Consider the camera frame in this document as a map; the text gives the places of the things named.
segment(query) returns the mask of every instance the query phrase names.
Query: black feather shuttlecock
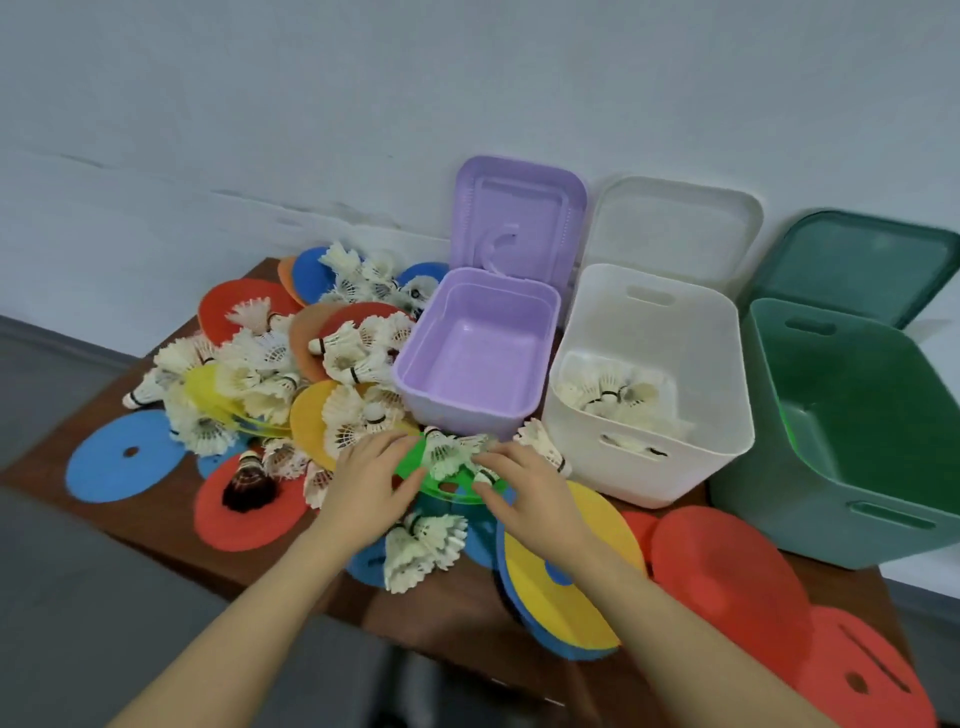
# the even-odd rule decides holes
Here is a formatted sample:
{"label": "black feather shuttlecock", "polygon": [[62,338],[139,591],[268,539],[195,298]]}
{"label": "black feather shuttlecock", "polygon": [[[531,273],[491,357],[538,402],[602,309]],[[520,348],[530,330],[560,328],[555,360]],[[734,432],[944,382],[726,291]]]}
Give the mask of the black feather shuttlecock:
{"label": "black feather shuttlecock", "polygon": [[247,513],[274,502],[279,488],[263,469],[260,456],[247,450],[240,456],[236,475],[224,489],[223,504],[231,511]]}

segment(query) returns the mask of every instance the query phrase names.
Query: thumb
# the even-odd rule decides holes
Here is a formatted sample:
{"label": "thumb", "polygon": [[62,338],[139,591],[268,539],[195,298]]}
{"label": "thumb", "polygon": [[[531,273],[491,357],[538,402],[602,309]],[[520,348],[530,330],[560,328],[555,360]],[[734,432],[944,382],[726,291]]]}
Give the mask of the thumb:
{"label": "thumb", "polygon": [[407,509],[407,506],[413,502],[413,499],[417,497],[417,493],[420,492],[420,485],[423,479],[426,478],[426,474],[426,468],[417,468],[410,473],[410,477],[400,483],[399,487],[394,491],[394,494],[390,496],[390,502],[396,505],[397,510],[399,510],[401,514]]}
{"label": "thumb", "polygon": [[496,519],[503,523],[508,531],[513,530],[518,517],[518,513],[514,507],[504,500],[503,496],[497,493],[490,483],[484,482],[483,480],[474,480],[473,490],[483,499]]}

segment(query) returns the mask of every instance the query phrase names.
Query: wooden table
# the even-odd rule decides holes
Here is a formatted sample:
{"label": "wooden table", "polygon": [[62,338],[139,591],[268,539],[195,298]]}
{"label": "wooden table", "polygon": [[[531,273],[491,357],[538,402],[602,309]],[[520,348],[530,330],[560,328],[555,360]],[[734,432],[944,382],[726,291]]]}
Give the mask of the wooden table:
{"label": "wooden table", "polygon": [[[276,260],[249,274],[276,280]],[[169,340],[198,329],[193,319]],[[151,366],[153,353],[114,381],[43,442],[11,465],[2,481],[76,514],[212,590],[233,598],[256,580],[311,521],[305,515],[280,540],[254,551],[225,553],[194,533],[192,504],[202,482],[188,455],[154,488],[113,503],[81,503],[64,487],[66,464],[90,433],[126,410],[120,403]],[[704,486],[672,507],[707,502]],[[618,507],[631,508],[623,503]],[[845,609],[871,624],[909,657],[896,612],[877,569],[847,571],[787,554],[811,600]],[[390,595],[341,573],[318,609],[429,657],[485,675],[536,696],[596,711],[612,725],[664,725],[643,678],[623,651],[595,663],[567,663],[541,648],[507,612],[492,573],[469,559],[431,574],[405,595]]]}

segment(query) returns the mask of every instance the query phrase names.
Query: white wall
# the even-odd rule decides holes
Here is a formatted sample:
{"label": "white wall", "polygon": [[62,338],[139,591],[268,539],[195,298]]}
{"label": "white wall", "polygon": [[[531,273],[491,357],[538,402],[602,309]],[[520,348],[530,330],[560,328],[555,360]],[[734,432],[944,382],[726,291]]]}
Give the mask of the white wall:
{"label": "white wall", "polygon": [[[441,255],[476,153],[753,192],[741,279],[811,207],[960,230],[959,36],[954,0],[5,0],[0,314],[139,354],[330,231]],[[958,317],[918,322],[955,393]]]}

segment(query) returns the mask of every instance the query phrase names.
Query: person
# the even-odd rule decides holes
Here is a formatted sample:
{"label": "person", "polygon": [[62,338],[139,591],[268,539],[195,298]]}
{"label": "person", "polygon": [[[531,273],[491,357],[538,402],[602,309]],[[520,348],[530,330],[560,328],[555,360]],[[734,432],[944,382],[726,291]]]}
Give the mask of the person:
{"label": "person", "polygon": [[[344,450],[314,522],[110,728],[248,725],[327,585],[404,515],[420,490],[423,468],[396,490],[392,485],[396,466],[417,441],[385,432]],[[678,726],[835,727],[594,536],[564,480],[535,451],[503,443],[474,459],[516,491],[510,505],[490,486],[475,484],[493,514],[587,595]]]}

